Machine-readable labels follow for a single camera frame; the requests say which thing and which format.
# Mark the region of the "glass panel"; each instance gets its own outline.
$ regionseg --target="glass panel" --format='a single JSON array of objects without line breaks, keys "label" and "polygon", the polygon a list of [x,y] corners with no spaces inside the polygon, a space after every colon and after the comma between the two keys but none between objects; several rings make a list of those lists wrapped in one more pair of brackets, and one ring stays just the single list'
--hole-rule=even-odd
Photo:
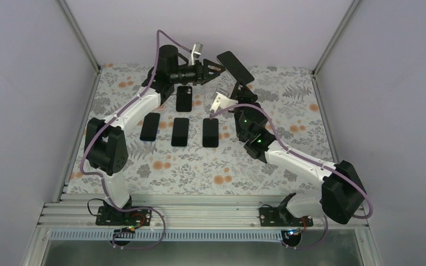
[{"label": "glass panel", "polygon": [[[303,234],[301,246],[317,241],[320,231]],[[133,242],[130,245],[146,243]],[[162,242],[151,250],[119,250],[108,241],[50,241],[46,266],[108,265],[363,265],[352,230],[330,231],[326,240],[309,250],[286,250],[278,243]]]}]

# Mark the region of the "metal extrusion bar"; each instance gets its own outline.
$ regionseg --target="metal extrusion bar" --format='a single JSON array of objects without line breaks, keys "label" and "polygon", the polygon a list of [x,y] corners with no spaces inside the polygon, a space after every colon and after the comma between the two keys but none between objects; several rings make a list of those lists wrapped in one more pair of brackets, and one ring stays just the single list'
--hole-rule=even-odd
[{"label": "metal extrusion bar", "polygon": [[315,90],[317,104],[319,105],[319,112],[321,113],[322,123],[324,124],[324,130],[326,132],[327,142],[329,143],[329,148],[331,149],[331,155],[334,162],[339,163],[339,155],[337,154],[336,144],[334,138],[332,137],[331,127],[329,125],[329,120],[327,119],[326,109],[324,108],[324,103],[321,98],[321,93],[319,91],[319,86],[317,84],[316,78],[312,78],[313,87]]},{"label": "metal extrusion bar", "polygon": [[49,228],[35,229],[30,246],[27,249],[27,254],[24,257],[23,266],[42,265],[51,231]]},{"label": "metal extrusion bar", "polygon": [[68,158],[66,168],[64,170],[64,176],[62,178],[62,183],[58,190],[56,190],[56,194],[53,196],[53,201],[58,202],[62,193],[65,193],[65,189],[67,188],[67,182],[69,182],[69,178],[71,177],[71,173],[73,172],[73,167],[76,162],[76,157],[78,156],[79,145],[82,141],[82,136],[84,134],[85,126],[87,124],[87,120],[89,119],[89,113],[92,108],[92,103],[94,102],[95,92],[97,91],[97,86],[99,85],[101,73],[97,74],[94,79],[94,83],[92,84],[92,88],[90,89],[89,99],[86,103],[84,114],[82,117],[81,124],[79,126],[77,138],[74,140],[73,151],[71,152],[70,158]]},{"label": "metal extrusion bar", "polygon": [[[121,234],[115,240],[156,241],[162,229],[138,229],[135,233]],[[113,229],[58,228],[52,230],[50,240],[110,241]],[[282,239],[280,230],[189,230],[167,229],[163,241],[168,242],[274,242]]]},{"label": "metal extrusion bar", "polygon": [[342,18],[339,26],[336,29],[336,32],[334,32],[334,35],[332,36],[331,40],[327,44],[326,49],[324,50],[324,53],[322,54],[321,58],[319,59],[315,69],[314,73],[317,75],[319,71],[321,71],[322,65],[326,61],[327,57],[330,55],[332,49],[334,48],[337,40],[339,40],[339,37],[342,35],[343,31],[347,27],[350,18],[355,13],[355,10],[358,7],[358,4],[361,0],[353,0],[353,2],[350,4],[350,6],[347,9],[347,12],[345,13],[344,17]]},{"label": "metal extrusion bar", "polygon": [[381,266],[371,230],[355,230],[358,249],[364,266]]},{"label": "metal extrusion bar", "polygon": [[94,70],[96,73],[99,72],[99,63],[97,63],[97,60],[95,59],[94,53],[92,53],[92,50],[90,49],[89,44],[87,43],[87,40],[85,39],[84,35],[82,34],[82,31],[80,30],[78,23],[74,19],[74,16],[69,9],[68,4],[65,0],[56,0],[56,2],[59,4],[62,12],[66,16],[66,20],[68,21],[69,25],[71,26],[71,29],[73,30],[74,34],[79,40],[79,43],[81,47],[84,50],[85,55],[89,59],[90,63],[92,64],[92,67],[94,67]]},{"label": "metal extrusion bar", "polygon": [[[95,217],[87,210],[87,200],[102,195],[66,195],[59,203],[45,204],[38,227],[45,228],[101,228],[95,225]],[[135,196],[133,206],[151,206],[158,209],[166,219],[169,229],[295,229],[297,227],[261,227],[258,208],[263,204],[278,205],[281,196]],[[91,202],[95,211],[99,202]],[[314,226],[323,229],[322,217],[314,217]],[[151,218],[151,229],[162,228],[159,216]],[[346,225],[329,221],[330,229],[368,229],[367,221],[352,219]]]}]

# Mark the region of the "gray leaf print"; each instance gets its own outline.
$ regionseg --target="gray leaf print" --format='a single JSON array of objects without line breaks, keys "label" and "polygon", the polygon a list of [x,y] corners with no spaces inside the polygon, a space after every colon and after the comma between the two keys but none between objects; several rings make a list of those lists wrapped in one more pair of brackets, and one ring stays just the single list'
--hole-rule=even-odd
[{"label": "gray leaf print", "polygon": [[125,166],[123,167],[123,170],[128,169],[130,166],[132,166],[133,164],[135,164],[130,158],[128,158],[128,160],[126,161]]},{"label": "gray leaf print", "polygon": [[285,170],[283,172],[283,177],[288,179],[288,181],[290,182],[296,182],[296,178],[298,177],[298,175],[288,170]]},{"label": "gray leaf print", "polygon": [[136,171],[136,173],[139,174],[139,176],[141,178],[148,178],[149,175],[151,174],[151,169],[150,169],[150,167],[149,167],[148,164],[144,164],[144,165],[141,165],[138,168],[138,170]]},{"label": "gray leaf print", "polygon": [[164,178],[162,177],[159,180],[152,180],[151,182],[149,182],[150,185],[154,185],[154,186],[163,186],[163,187],[169,187],[172,184],[175,183],[175,180],[172,178]]},{"label": "gray leaf print", "polygon": [[311,95],[311,94],[312,94],[311,90],[309,88],[306,88],[305,86],[303,87],[296,86],[295,88],[292,86],[288,86],[285,89],[285,92],[283,92],[282,96],[292,98],[292,99],[301,98],[301,100],[303,100],[305,96]]},{"label": "gray leaf print", "polygon": [[107,107],[110,106],[110,99],[107,97],[95,98],[92,103],[92,112],[96,115],[105,115]]},{"label": "gray leaf print", "polygon": [[292,139],[294,136],[293,133],[289,132],[288,130],[282,127],[277,127],[277,132],[280,138],[284,138],[286,140]]},{"label": "gray leaf print", "polygon": [[[103,118],[126,103],[140,88],[152,65],[113,64],[103,69],[94,97],[91,118]],[[320,112],[311,110],[317,100],[306,68],[275,66],[248,67],[256,78],[252,90],[259,95],[261,105],[277,124],[277,135],[290,146],[321,159],[331,160],[329,144]],[[314,183],[301,180],[292,171],[275,169],[247,155],[235,132],[232,113],[219,116],[222,134],[217,149],[205,149],[201,144],[202,121],[208,117],[211,101],[207,95],[225,91],[235,85],[230,75],[221,75],[202,88],[194,89],[192,112],[175,112],[175,98],[168,100],[161,113],[162,122],[155,142],[139,140],[141,126],[127,134],[129,160],[124,167],[126,186],[130,193],[152,195],[287,195],[290,192],[316,192]],[[172,147],[172,124],[176,117],[188,117],[191,141],[187,147]],[[68,192],[100,193],[100,179],[82,176],[78,166],[82,141]]]},{"label": "gray leaf print", "polygon": [[246,181],[246,182],[232,182],[231,183],[234,187],[241,188],[244,190],[257,190],[258,186],[254,186],[252,182]]},{"label": "gray leaf print", "polygon": [[131,150],[129,152],[131,152],[133,158],[138,157],[137,160],[139,160],[140,158],[144,159],[147,155],[153,154],[155,151],[157,151],[156,142],[138,143],[137,141],[133,141],[132,143],[130,143],[130,148]]},{"label": "gray leaf print", "polygon": [[182,154],[182,155],[179,155],[179,158],[182,160],[186,159],[189,162],[201,161],[201,159],[203,159],[203,157],[199,156],[198,154]]},{"label": "gray leaf print", "polygon": [[103,70],[104,74],[100,78],[99,84],[107,83],[109,87],[111,87],[115,82],[118,76],[114,73]]},{"label": "gray leaf print", "polygon": [[270,163],[266,163],[266,164],[262,165],[262,169],[260,169],[260,171],[262,173],[265,173],[265,174],[271,176],[277,168],[278,168],[278,166],[276,166],[276,165],[271,165]]},{"label": "gray leaf print", "polygon": [[300,188],[304,190],[317,190],[317,187],[313,185],[311,182],[301,183]]},{"label": "gray leaf print", "polygon": [[278,94],[272,93],[269,90],[263,90],[263,89],[254,89],[254,93],[257,94],[259,101],[278,101]]},{"label": "gray leaf print", "polygon": [[304,138],[304,137],[300,137],[299,139],[294,139],[291,141],[291,144],[296,144],[296,145],[309,145],[313,143],[313,140],[310,139],[309,137]]}]

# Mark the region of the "orange wire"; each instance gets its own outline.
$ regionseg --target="orange wire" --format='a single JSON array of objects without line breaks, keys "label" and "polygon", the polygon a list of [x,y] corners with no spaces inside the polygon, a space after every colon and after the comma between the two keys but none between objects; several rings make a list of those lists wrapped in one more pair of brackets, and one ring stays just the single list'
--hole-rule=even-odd
[{"label": "orange wire", "polygon": [[145,221],[145,217],[144,217],[144,215],[142,215],[141,213],[135,213],[135,214],[133,214],[131,217],[135,217],[135,216],[139,216],[140,217],[140,227],[141,226],[143,226],[143,224],[144,224],[144,221]]},{"label": "orange wire", "polygon": [[303,222],[303,231],[302,233],[304,233],[306,231],[306,229],[308,228],[308,226],[306,225],[306,220],[304,217],[301,217],[301,221]]}]

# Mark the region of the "black smartphone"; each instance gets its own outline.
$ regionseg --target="black smartphone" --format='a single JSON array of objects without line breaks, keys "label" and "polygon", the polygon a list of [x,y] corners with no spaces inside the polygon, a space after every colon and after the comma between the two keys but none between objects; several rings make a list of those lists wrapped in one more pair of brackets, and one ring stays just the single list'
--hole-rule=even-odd
[{"label": "black smartphone", "polygon": [[159,119],[161,114],[150,112],[144,117],[143,127],[141,128],[140,140],[155,141],[158,134]]},{"label": "black smartphone", "polygon": [[174,126],[172,129],[171,145],[173,147],[187,146],[187,138],[189,137],[189,119],[174,118]]},{"label": "black smartphone", "polygon": [[218,119],[203,119],[203,147],[218,148]]},{"label": "black smartphone", "polygon": [[231,51],[224,52],[216,57],[226,71],[240,84],[247,85],[254,81],[254,77]]},{"label": "black smartphone", "polygon": [[175,110],[177,112],[192,112],[192,87],[178,86],[175,100]]}]

